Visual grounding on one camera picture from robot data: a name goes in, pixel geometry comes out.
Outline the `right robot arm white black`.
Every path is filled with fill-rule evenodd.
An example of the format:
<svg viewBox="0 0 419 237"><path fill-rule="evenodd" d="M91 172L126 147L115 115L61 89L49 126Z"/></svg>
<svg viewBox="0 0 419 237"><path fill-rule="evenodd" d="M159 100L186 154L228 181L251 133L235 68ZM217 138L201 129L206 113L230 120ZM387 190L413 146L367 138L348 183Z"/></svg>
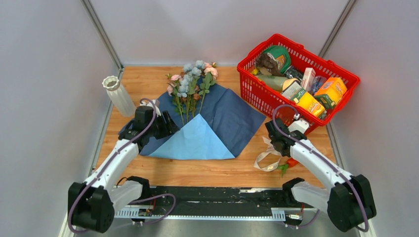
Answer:
<svg viewBox="0 0 419 237"><path fill-rule="evenodd" d="M322 184L319 188L302 178L284 186L283 203L296 206L306 203L327 213L334 226L347 232L376 217L377 209L369 180L362 174L352 175L318 151L305 134L291 130L278 118L265 123L270 143L284 157L293 158L306 167Z"/></svg>

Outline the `blue wrapping paper sheet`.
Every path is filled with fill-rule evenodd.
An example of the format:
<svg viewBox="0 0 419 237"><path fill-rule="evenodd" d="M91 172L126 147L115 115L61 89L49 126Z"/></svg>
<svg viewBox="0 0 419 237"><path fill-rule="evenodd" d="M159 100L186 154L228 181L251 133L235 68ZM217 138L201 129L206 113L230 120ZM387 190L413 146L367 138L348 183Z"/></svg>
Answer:
<svg viewBox="0 0 419 237"><path fill-rule="evenodd" d="M200 114L201 100L189 122L183 115L185 125L172 99L168 92L162 94L159 109L168 111L180 130L167 138L151 138L140 155L182 160L235 158L265 120L232 90L218 84L210 87Z"/></svg>

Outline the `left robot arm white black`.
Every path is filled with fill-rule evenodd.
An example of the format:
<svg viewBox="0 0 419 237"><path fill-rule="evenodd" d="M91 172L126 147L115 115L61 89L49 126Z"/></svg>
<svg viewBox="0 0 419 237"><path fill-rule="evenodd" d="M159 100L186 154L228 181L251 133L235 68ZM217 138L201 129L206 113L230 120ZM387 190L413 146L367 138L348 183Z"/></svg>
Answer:
<svg viewBox="0 0 419 237"><path fill-rule="evenodd" d="M130 176L120 187L114 185L151 138L167 138L178 130L168 111L160 111L154 104L137 107L134 119L119 134L100 167L81 183L74 182L69 187L69 229L76 234L105 233L115 214L126 205L143 205L153 200L147 179Z"/></svg>

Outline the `pink rose flower stem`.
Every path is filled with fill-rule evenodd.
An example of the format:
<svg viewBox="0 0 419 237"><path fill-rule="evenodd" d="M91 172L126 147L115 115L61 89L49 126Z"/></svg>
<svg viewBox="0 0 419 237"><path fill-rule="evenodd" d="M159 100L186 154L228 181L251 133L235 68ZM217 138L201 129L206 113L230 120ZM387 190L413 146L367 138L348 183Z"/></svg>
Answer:
<svg viewBox="0 0 419 237"><path fill-rule="evenodd" d="M218 78L218 70L217 70L217 63L204 63L204 72L203 72L203 80L200 84L200 92L199 95L201 96L201 104L199 108L199 114L203 108L203 103L205 96L210 92L210 87L215 85L216 80Z"/></svg>

